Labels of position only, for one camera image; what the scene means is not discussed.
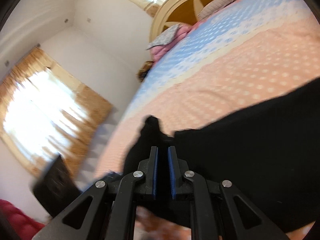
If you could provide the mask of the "right hand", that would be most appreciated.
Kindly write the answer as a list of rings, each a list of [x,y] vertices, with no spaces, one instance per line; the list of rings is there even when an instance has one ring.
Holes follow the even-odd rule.
[[[134,239],[191,239],[191,229],[156,217],[137,207]]]

